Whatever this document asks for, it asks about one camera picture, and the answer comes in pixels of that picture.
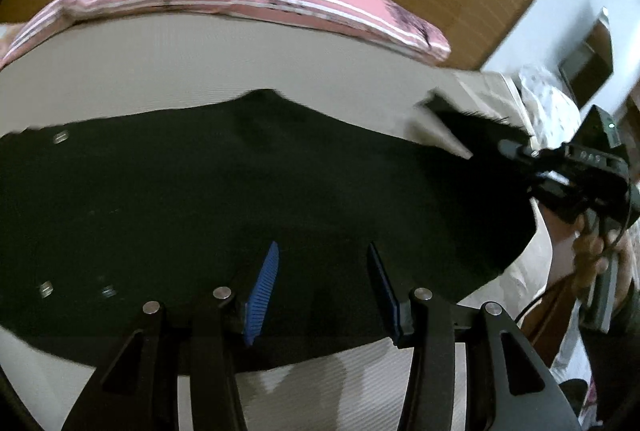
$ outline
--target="crumpled white fabric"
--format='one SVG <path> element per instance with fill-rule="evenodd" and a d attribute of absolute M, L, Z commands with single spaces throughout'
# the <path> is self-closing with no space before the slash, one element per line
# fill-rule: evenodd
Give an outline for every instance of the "crumpled white fabric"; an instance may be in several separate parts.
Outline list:
<path fill-rule="evenodd" d="M 560 79 L 546 68 L 525 66 L 518 76 L 522 102 L 542 148 L 558 148 L 580 127 L 580 110 L 561 90 Z"/>

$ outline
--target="silver screw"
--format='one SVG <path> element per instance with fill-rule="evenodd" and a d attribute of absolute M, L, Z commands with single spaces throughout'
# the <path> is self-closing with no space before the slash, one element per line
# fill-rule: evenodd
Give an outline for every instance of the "silver screw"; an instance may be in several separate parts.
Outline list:
<path fill-rule="evenodd" d="M 231 289 L 228 286 L 219 286 L 213 291 L 213 297 L 216 299 L 226 299 L 231 296 Z"/>
<path fill-rule="evenodd" d="M 493 301 L 484 305 L 484 309 L 492 316 L 499 316 L 502 313 L 502 307 Z"/>
<path fill-rule="evenodd" d="M 69 132 L 65 130 L 64 132 L 56 134 L 56 136 L 53 138 L 53 143 L 60 144 L 60 142 L 64 142 L 67 138 L 69 138 Z"/>
<path fill-rule="evenodd" d="M 147 301 L 142 305 L 142 312 L 145 314 L 155 314 L 160 310 L 160 303 L 158 301 Z"/>
<path fill-rule="evenodd" d="M 50 281 L 45 281 L 39 288 L 40 295 L 45 298 L 53 293 L 53 285 Z"/>
<path fill-rule="evenodd" d="M 417 299 L 428 301 L 433 297 L 433 292 L 428 288 L 420 287 L 414 290 L 414 296 L 417 297 Z"/>
<path fill-rule="evenodd" d="M 105 297 L 113 297 L 117 294 L 113 285 L 106 286 L 102 289 L 102 295 Z"/>

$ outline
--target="pink striped fabric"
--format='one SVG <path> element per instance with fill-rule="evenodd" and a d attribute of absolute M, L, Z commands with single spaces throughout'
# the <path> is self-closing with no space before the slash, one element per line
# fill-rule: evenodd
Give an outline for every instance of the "pink striped fabric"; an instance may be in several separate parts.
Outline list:
<path fill-rule="evenodd" d="M 391 0 L 55 0 L 0 53 L 0 69 L 79 21 L 168 11 L 220 13 L 338 32 L 430 64 L 450 53 L 439 29 Z"/>

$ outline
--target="ribbed beige fabric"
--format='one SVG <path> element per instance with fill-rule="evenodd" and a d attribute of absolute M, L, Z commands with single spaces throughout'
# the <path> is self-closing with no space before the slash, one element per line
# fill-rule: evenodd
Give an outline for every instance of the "ribbed beige fabric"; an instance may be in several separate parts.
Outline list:
<path fill-rule="evenodd" d="M 274 88 L 342 121 L 459 152 L 443 127 L 416 117 L 414 104 L 433 88 L 462 110 L 527 123 L 513 84 L 499 74 L 433 69 L 379 46 L 324 32 L 158 14 L 76 26 L 2 70 L 0 135 L 28 126 L 215 103 L 253 88 Z M 533 209 L 538 232 L 523 255 L 464 304 L 495 300 L 514 316 L 544 288 L 551 244 L 537 207 Z M 395 430 L 411 353 L 396 350 L 385 339 L 238 375 L 248 428 Z M 463 348 L 457 358 L 454 429 L 462 429 Z M 62 427 L 92 372 L 33 350 L 6 331 L 0 331 L 0 363 L 47 431 Z M 178 387 L 180 428 L 191 429 L 187 379 L 180 379 Z"/>

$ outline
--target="bed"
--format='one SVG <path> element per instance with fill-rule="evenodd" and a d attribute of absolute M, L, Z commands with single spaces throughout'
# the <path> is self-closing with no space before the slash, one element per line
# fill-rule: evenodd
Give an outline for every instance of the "bed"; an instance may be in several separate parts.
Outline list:
<path fill-rule="evenodd" d="M 341 121 L 454 153 L 463 150 L 442 126 L 427 122 L 415 129 L 414 105 L 430 90 L 441 90 L 461 110 L 507 118 L 532 133 L 513 82 L 500 74 L 432 68 L 329 32 L 162 13 L 76 25 L 6 66 L 0 72 L 0 135 L 28 126 L 217 103 L 254 88 L 274 88 Z M 525 251 L 462 304 L 479 307 L 495 300 L 513 317 L 544 289 L 552 248 L 538 207 L 531 205 L 537 232 Z M 397 350 L 383 339 L 239 374 L 248 428 L 395 429 L 411 356 L 411 350 Z M 62 427 L 93 371 L 28 347 L 6 330 L 0 331 L 0 364 L 47 431 Z M 462 346 L 456 349 L 453 429 L 464 426 L 464 383 Z M 181 430 L 192 429 L 188 387 L 187 378 L 178 379 Z"/>

